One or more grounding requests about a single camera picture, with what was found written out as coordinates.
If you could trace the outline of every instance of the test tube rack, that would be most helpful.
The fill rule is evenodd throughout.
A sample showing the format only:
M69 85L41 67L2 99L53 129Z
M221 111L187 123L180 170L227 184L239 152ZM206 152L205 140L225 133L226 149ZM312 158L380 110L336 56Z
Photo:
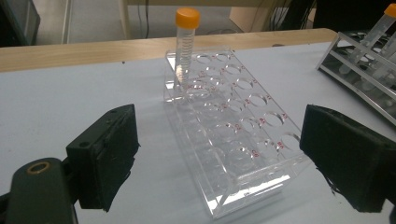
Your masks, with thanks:
M166 61L166 114L213 218L266 204L310 163L301 130L230 49L195 49L187 90L174 51Z
M360 43L365 35L364 31L338 33L318 63L317 69L334 77L341 84L354 91L382 116L396 125L396 83L384 85L382 81L373 78L367 72L372 63L379 63L386 66L386 70L390 74L396 76L396 64L379 54L389 41L389 36L383 35L371 49L367 49ZM364 56L357 63L352 63L348 56L355 48L364 52ZM339 72L339 68L343 64L351 69L349 73L344 75ZM371 83L373 88L367 91L363 88L364 82Z

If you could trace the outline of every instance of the metal tube rack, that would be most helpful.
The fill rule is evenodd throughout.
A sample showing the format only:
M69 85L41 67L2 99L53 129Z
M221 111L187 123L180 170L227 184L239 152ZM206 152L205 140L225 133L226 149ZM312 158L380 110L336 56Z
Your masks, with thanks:
M334 77L343 85L356 92L361 99L396 125L396 86L386 86L383 82L373 78L368 73L370 71L368 68L373 63L380 63L386 66L390 74L396 75L396 64L383 58L378 53L389 40L389 37L387 35L382 36L371 49L367 49L359 42L364 35L364 32L338 33L320 60L317 69ZM354 48L358 48L364 52L364 56L357 63L351 63L348 60L348 55ZM343 64L351 68L348 74L342 75L339 72L339 68ZM368 91L365 90L362 86L363 82L371 83L373 88Z

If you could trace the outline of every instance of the orange screw cap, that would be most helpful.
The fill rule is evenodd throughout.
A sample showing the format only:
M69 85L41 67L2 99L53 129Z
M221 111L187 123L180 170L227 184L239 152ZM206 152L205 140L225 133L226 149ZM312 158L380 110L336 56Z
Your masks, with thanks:
M385 13L387 16L395 17L395 18L396 18L396 4L395 4L395 3L391 3L391 4L387 7L387 9L385 9L384 13Z
M200 13L192 7L181 7L176 12L176 25L184 29L196 29L199 26Z

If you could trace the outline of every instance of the centrifuge tube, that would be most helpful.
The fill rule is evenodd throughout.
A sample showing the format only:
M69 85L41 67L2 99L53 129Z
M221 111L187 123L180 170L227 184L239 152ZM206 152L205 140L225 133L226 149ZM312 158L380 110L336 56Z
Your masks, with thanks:
M179 83L184 91L188 88L191 55L195 29L199 26L200 13L191 7L181 7L176 13L177 47L175 58L175 84Z
M366 37L363 38L361 44L370 49L373 47L375 42L388 30L388 28L396 21L396 4L390 4L384 11L384 15L379 19L375 26L370 30ZM364 55L360 49L355 48L354 51L349 55L348 60L351 63L357 63ZM350 68L343 64L341 65L339 72L341 74L347 74Z
M396 52L396 32L390 37L387 44L378 52L378 54L384 59L388 59L392 63L396 63L395 52ZM369 76L372 76L377 81L382 82L382 84L384 84L384 80L386 79L387 76L389 76L390 72L391 72L390 68L388 68L379 61L373 62L366 70L366 73ZM362 82L362 87L365 91L370 91L374 87L374 85L370 81L364 79Z

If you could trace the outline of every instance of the screw hole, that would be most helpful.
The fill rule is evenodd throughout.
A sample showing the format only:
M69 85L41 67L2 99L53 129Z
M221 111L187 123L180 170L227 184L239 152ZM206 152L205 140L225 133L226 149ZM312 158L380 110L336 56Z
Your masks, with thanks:
M49 168L50 168L50 163L47 161L42 161L42 162L38 162L38 163L31 165L27 169L27 173L29 175L38 175L38 174L43 173L44 171L48 170Z

